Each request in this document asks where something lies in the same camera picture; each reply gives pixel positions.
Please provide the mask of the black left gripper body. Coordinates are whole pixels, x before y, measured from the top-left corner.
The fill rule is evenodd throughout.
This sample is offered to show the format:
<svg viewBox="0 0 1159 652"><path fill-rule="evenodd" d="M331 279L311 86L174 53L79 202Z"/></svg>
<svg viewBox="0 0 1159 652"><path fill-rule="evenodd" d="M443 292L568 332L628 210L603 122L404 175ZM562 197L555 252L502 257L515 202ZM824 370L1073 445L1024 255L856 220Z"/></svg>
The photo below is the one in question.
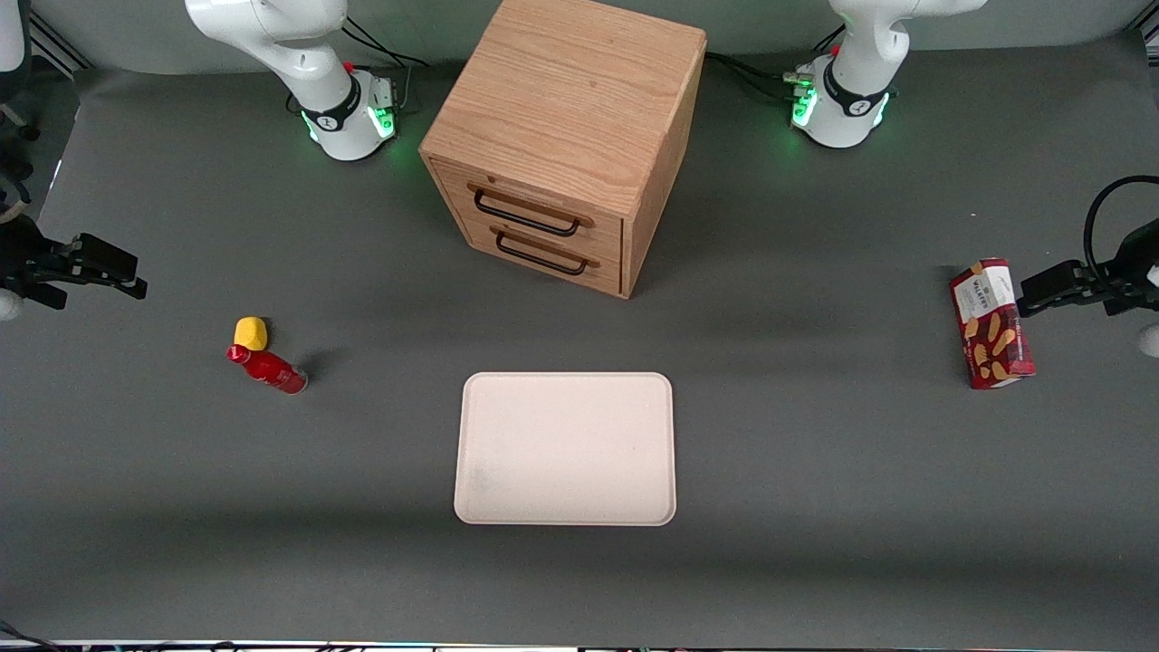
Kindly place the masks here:
<svg viewBox="0 0 1159 652"><path fill-rule="evenodd" d="M1151 220L1123 239L1113 259L1098 265L1115 290L1105 300L1108 317L1135 309L1158 312L1157 265L1158 220Z"/></svg>

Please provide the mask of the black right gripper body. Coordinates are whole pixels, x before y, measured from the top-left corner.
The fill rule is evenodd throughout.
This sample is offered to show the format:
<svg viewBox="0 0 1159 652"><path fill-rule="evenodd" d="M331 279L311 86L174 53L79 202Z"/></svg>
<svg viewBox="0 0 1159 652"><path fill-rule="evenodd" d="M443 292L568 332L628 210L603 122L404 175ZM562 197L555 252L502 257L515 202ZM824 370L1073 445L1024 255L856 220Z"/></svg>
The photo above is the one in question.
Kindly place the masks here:
<svg viewBox="0 0 1159 652"><path fill-rule="evenodd" d="M14 217L1 225L1 310L21 312L25 300L60 312L70 294L57 286L54 273L67 273L70 243L46 239L30 217Z"/></svg>

